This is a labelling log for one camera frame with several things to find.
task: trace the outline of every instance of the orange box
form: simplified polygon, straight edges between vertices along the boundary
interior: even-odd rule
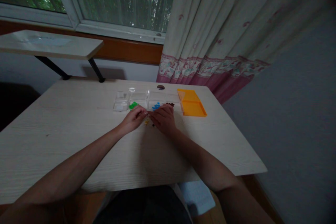
[[[178,96],[181,101],[183,115],[206,117],[207,113],[194,90],[178,89]]]

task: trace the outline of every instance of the leg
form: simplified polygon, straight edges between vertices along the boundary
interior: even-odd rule
[[[96,75],[97,75],[98,78],[99,78],[99,82],[100,82],[100,83],[104,82],[104,81],[105,81],[105,78],[103,78],[102,74],[100,73],[99,68],[97,67],[97,65],[96,65],[96,63],[95,63],[95,61],[94,61],[94,59],[93,59],[93,58],[89,59],[89,62],[90,62],[90,64],[91,64],[93,70],[96,72]]]
[[[61,68],[56,66],[50,59],[47,57],[41,57],[41,56],[35,56],[37,59],[42,61],[45,65],[50,67],[52,70],[54,70],[56,73],[58,73],[63,80],[68,80],[71,78],[72,75],[67,75]]]

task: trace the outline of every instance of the wooden windowsill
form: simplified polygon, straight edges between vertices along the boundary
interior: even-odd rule
[[[103,40],[104,46],[96,53],[94,57],[106,60],[119,60],[159,65],[163,49],[163,45],[159,44],[105,37],[65,29],[0,21],[0,35],[20,30],[35,30],[40,32],[57,33]]]

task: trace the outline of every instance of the finger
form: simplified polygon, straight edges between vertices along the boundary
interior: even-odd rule
[[[169,108],[169,110],[173,113],[174,112],[174,107],[172,106],[172,105],[170,105],[170,104],[164,104],[164,107],[165,108]]]
[[[163,117],[169,116],[169,114],[162,107],[160,107],[157,110],[155,110],[155,112],[158,113],[158,114],[160,114],[160,115],[162,115]]]
[[[138,117],[136,118],[136,121],[143,121],[144,119],[145,119],[145,117],[147,116],[147,111],[145,111],[145,112],[140,112],[139,113],[139,115],[138,115]]]
[[[156,111],[152,114],[152,117],[154,117],[156,120],[158,120],[159,123],[161,123],[165,119],[162,115],[160,115]]]
[[[173,106],[167,104],[167,106],[161,107],[167,114],[172,114],[174,112]]]
[[[130,113],[132,113],[135,117],[141,112],[146,112],[144,107],[141,107],[140,105],[135,106]]]
[[[153,116],[149,116],[149,119],[151,119],[152,120],[152,122],[154,123],[154,125],[156,126],[156,127],[160,127],[161,126],[161,124],[159,123],[159,121],[158,120],[156,120]]]

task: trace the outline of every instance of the person's left hand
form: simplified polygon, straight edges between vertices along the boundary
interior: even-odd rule
[[[138,128],[146,116],[146,109],[138,105],[127,114],[117,128],[122,135],[126,135]]]

